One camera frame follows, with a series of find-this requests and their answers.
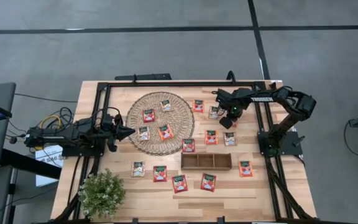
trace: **gray floor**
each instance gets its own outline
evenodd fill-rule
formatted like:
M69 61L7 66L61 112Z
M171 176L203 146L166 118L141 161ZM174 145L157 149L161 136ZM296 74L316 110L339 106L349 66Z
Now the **gray floor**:
M255 1L260 26L358 25L358 1ZM0 0L0 29L249 26L247 1ZM358 157L343 141L358 116L358 30L263 31L271 79L312 94L311 119L297 125L318 216L358 223ZM0 35L0 83L17 92L75 100L83 80L171 73L174 79L261 79L252 31ZM63 103L15 97L13 122L33 126ZM358 151L358 129L348 140ZM6 147L27 154L20 144ZM17 208L15 223L46 221L53 193Z

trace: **potted plant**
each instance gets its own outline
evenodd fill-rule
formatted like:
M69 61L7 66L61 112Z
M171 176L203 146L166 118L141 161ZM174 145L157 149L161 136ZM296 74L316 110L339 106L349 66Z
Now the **potted plant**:
M119 206L124 203L126 191L122 182L109 169L98 172L97 175L89 175L78 192L84 215L113 218Z

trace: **wooden tabletop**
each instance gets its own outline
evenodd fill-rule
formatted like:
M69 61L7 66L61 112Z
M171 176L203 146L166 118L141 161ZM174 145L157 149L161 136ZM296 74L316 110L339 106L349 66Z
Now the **wooden tabletop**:
M75 119L87 118L92 114L97 84L98 82L94 81L83 82ZM228 92L238 88L239 86L222 87ZM216 96L211 94L213 90L217 90L217 87L112 88L111 96L113 97L109 99L109 106L119 108L124 120L135 100L151 92L174 93L186 100L189 105L194 99L204 100L205 112L194 113L193 138L196 142L196 152L231 153L232 156L232 169L229 171L181 170L180 152L168 156L150 156L138 151L128 139L117 144L117 152L109 152L106 149L106 153L100 160L99 170L108 168L113 173L119 174L124 179L124 188L127 191L125 203L117 212L116 219L112 221L131 222L132 218L139 218L140 222L215 222L216 218L221 216L225 216L227 222L275 220L265 161L259 153L256 136L259 127L255 106L250 105L239 119L237 128L231 128L236 132L238 145L226 147L223 141L223 131L226 129L219 124L218 120L208 119L209 106L218 105L215 102ZM287 115L283 107L277 103L271 103L270 107L275 123L280 122ZM265 121L264 126L267 129L264 107L261 106L261 109ZM108 113L114 114L115 112L109 110ZM204 144L204 132L207 129L218 130L218 145L207 146ZM64 162L51 218L61 214L67 205L68 191L76 160L76 157L69 157ZM239 176L239 160L252 161L253 177ZM131 177L131 162L133 161L145 161L146 175L144 178ZM293 156L282 156L282 161L289 191L305 211L315 217L316 212L303 164ZM93 161L90 160L88 171L92 163ZM157 165L167 166L168 182L153 182L152 169ZM77 168L73 195L78 190L81 166L82 159ZM200 189L203 173L216 175L215 192ZM188 191L175 194L170 178L178 174L186 175ZM282 216L285 216L282 195L279 189L277 192ZM93 222L108 221L97 217L93 220Z

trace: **round woven mat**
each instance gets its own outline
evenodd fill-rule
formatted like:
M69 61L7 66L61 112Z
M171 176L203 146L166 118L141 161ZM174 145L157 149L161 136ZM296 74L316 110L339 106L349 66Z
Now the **round woven mat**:
M164 112L161 101L169 100L172 110ZM144 123L143 110L154 109L155 121ZM158 128L169 124L173 138L161 140ZM189 104L181 97L167 92L155 92L139 98L129 109L126 126L136 130L129 140L138 150L153 155L164 156L181 149L182 140L191 138L194 130L194 116ZM139 128L149 127L150 140L139 141Z

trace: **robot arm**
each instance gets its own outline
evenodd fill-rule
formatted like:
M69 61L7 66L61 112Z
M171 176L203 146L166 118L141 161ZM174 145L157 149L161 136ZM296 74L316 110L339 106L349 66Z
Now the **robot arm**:
M62 156L100 156L104 152L105 139L110 151L117 151L116 140L135 133L122 125L121 115L106 114L98 128L93 126L92 117L81 119L66 128L30 128L25 137L27 147L44 147L58 144L63 148Z
M274 124L269 131L267 142L274 149L280 148L286 132L292 126L311 116L316 105L313 97L299 91L292 91L288 86L262 91L240 88L231 94L218 89L213 93L217 94L216 101L219 102L219 107L227 111L226 117L219 121L227 129L240 118L242 110L246 110L250 103L280 103L288 112L288 116L280 124Z

